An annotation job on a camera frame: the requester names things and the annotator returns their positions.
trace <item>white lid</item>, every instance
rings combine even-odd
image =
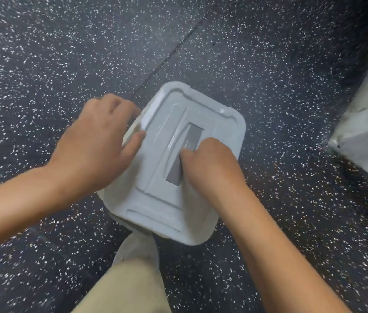
[[[212,235],[217,213],[184,180],[179,151],[207,137],[236,156],[244,139],[242,115],[181,82],[164,84],[124,136],[140,127],[146,138],[130,167],[98,192],[110,213],[186,245]]]

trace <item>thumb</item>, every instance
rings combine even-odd
[[[187,148],[181,149],[180,158],[181,158],[181,162],[184,168],[188,164],[188,162],[191,160],[193,155],[194,155],[194,152],[192,150],[189,150]]]
[[[142,146],[142,142],[145,139],[145,136],[145,131],[139,131],[135,133],[120,152],[120,157],[126,166],[129,166],[131,164],[133,158],[138,153],[140,146]]]

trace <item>khaki pants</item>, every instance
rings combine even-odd
[[[144,259],[112,266],[72,313],[171,313],[162,277]]]

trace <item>left hand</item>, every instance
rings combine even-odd
[[[124,133],[140,109],[114,94],[90,99],[67,128],[46,167],[68,176],[87,195],[107,187],[129,167],[145,138],[140,131],[122,148]]]

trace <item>dark gray floor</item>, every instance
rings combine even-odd
[[[368,67],[368,0],[0,0],[0,182],[45,163],[83,103],[179,80],[247,122],[240,164],[290,239],[368,312],[368,178],[327,140]],[[68,312],[128,235],[96,196],[0,246],[0,312]],[[228,229],[158,239],[176,312],[262,312]]]

